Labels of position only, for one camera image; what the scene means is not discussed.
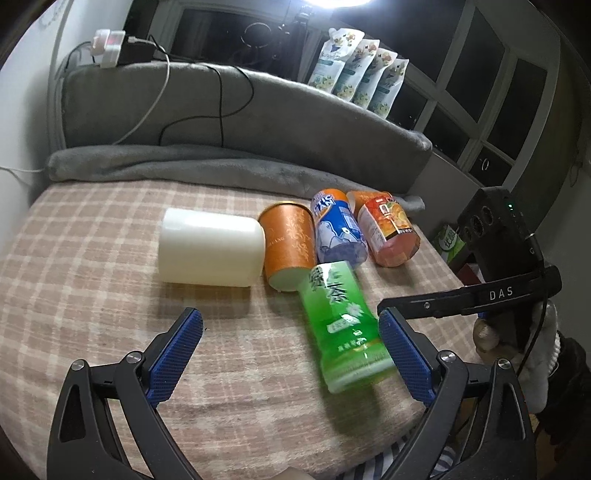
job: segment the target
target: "window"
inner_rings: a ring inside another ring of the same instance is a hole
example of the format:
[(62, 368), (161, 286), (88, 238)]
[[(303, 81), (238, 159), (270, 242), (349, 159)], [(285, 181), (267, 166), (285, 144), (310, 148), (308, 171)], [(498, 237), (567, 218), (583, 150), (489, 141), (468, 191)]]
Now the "window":
[(447, 91), (476, 121), (491, 93), (504, 54), (505, 46), (476, 9), (462, 53), (447, 84)]
[(261, 22), (249, 15), (187, 8), (170, 52), (266, 71), (272, 63), (272, 40), (278, 28), (279, 23)]
[(468, 143), (468, 135), (439, 107), (435, 109), (424, 131), (433, 148), (457, 162)]
[(427, 99), (408, 83), (403, 83), (396, 101), (390, 110), (388, 120), (399, 127), (414, 130)]
[(503, 185), (510, 171), (511, 165), (488, 148), (482, 147), (480, 154), (476, 157), (476, 161), (470, 169), (470, 175), (485, 187), (495, 187)]
[(465, 0), (372, 0), (337, 9), (334, 18), (379, 38), (435, 81), (464, 4)]
[(511, 158), (517, 158), (530, 132), (546, 83), (546, 71), (525, 60), (517, 60), (503, 108), (488, 138)]
[[(275, 51), (248, 47), (244, 32), (250, 27), (256, 38), (273, 36), (304, 3), (161, 1), (150, 33), (182, 56), (273, 73)], [(258, 22), (269, 27), (252, 26)], [(372, 0), (314, 8), (300, 82), (313, 71), (329, 28), (341, 27), (363, 30), (410, 59), (389, 121), (425, 133), (441, 156), (482, 185), (515, 186), (544, 128), (560, 65), (560, 38), (527, 0)]]

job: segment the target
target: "plastic bottle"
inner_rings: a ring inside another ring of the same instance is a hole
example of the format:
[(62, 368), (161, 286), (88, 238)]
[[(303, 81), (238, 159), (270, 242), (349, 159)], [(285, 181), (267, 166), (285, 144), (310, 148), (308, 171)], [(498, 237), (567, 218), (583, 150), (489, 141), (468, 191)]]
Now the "plastic bottle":
[(393, 372), (378, 322), (369, 311), (347, 262), (310, 271), (300, 296), (322, 358), (320, 369), (331, 393), (377, 383)]
[(318, 192), (312, 198), (310, 210), (314, 215), (320, 263), (347, 261), (356, 268), (367, 260), (368, 244), (343, 192), (336, 189)]
[(359, 211), (358, 222), (375, 261), (382, 267), (402, 265), (421, 246), (421, 237), (390, 195), (367, 201)]

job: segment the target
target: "green label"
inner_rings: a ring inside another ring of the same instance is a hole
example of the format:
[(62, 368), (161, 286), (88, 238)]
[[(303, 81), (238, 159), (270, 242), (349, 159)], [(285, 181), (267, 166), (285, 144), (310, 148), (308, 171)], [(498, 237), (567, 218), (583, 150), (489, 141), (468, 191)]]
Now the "green label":
[(347, 262), (314, 267), (300, 296), (323, 356), (334, 358), (379, 339), (378, 322)]

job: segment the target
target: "light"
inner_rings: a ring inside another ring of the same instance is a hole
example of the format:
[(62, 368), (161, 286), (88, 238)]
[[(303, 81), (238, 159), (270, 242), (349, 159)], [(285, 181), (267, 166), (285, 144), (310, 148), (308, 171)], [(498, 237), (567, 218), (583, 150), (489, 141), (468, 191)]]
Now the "light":
[(306, 0), (307, 3), (321, 8), (358, 7), (371, 0)]

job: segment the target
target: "white charger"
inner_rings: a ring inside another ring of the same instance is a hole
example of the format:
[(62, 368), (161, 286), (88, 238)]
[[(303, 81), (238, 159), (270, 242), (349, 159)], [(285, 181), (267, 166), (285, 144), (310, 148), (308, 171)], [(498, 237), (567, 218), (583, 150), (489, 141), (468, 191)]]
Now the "white charger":
[(101, 28), (95, 32), (90, 45), (90, 54), (102, 55), (100, 68), (112, 69), (117, 66), (121, 47), (125, 42), (125, 30), (109, 30)]

